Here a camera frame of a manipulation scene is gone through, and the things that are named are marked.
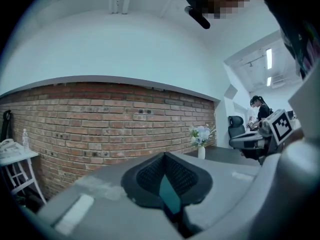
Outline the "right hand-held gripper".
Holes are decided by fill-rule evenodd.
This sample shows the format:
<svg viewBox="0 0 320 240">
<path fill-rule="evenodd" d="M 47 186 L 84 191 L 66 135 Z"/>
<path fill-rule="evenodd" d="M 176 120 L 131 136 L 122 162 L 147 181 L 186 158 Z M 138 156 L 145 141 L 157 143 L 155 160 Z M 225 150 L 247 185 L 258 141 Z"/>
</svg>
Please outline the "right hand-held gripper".
<svg viewBox="0 0 320 240">
<path fill-rule="evenodd" d="M 246 159 L 258 161 L 262 165 L 266 157 L 275 154 L 292 132 L 288 113 L 278 109 L 263 120 L 257 130 L 231 138 L 229 145 L 240 150 Z"/>
</svg>

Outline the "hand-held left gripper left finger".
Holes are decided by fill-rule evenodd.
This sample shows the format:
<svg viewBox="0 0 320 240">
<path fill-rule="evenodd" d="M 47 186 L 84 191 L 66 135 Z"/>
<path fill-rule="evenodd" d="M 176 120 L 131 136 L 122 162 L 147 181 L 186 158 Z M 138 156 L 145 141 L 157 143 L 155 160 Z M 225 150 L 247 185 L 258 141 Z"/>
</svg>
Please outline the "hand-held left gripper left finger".
<svg viewBox="0 0 320 240">
<path fill-rule="evenodd" d="M 127 197 L 143 208 L 162 208 L 160 186 L 165 175 L 164 153 L 158 153 L 128 169 L 121 178 Z"/>
</svg>

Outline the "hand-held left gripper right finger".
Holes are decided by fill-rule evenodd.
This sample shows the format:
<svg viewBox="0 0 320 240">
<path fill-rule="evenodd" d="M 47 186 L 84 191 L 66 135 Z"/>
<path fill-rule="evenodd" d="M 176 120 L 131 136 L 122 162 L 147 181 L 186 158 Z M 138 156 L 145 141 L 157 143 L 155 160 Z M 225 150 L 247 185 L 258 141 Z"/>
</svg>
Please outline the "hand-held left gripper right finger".
<svg viewBox="0 0 320 240">
<path fill-rule="evenodd" d="M 181 207 L 201 203 L 213 187 L 206 170 L 169 152 L 164 153 L 164 171 Z"/>
</svg>

